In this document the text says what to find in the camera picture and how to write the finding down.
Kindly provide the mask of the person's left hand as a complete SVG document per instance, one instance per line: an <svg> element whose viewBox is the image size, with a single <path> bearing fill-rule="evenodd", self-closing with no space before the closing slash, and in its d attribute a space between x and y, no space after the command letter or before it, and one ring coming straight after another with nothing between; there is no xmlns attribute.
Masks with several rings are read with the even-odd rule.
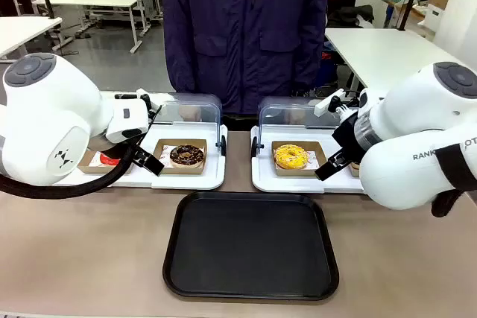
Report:
<svg viewBox="0 0 477 318"><path fill-rule="evenodd" d="M304 125L306 123L306 116L308 111L306 109L290 109L288 111L288 122L292 125Z"/></svg>

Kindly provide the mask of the person's right hand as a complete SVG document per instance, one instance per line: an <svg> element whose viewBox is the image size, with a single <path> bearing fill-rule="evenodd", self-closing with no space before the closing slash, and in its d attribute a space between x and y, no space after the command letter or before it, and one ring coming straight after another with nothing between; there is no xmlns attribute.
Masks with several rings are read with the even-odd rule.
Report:
<svg viewBox="0 0 477 318"><path fill-rule="evenodd" d="M202 122L201 108L199 106L180 106L178 109L178 113L184 121Z"/></svg>

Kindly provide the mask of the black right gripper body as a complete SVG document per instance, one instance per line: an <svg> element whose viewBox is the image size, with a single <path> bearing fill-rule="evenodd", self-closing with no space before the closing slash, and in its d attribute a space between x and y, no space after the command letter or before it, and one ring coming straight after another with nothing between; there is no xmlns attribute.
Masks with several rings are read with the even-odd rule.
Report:
<svg viewBox="0 0 477 318"><path fill-rule="evenodd" d="M357 112L345 119L334 131L332 137L339 144L338 158L362 159L366 151L361 147L354 132L355 123L358 119Z"/></svg>

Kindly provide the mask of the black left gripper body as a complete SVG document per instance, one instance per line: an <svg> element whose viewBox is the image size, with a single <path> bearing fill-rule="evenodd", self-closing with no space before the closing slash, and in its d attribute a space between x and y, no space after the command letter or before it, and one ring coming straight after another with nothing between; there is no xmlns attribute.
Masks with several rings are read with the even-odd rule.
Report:
<svg viewBox="0 0 477 318"><path fill-rule="evenodd" d="M138 143L145 137L145 132L139 128L124 130L117 138L117 143L111 149L113 154L125 154L126 151Z"/></svg>

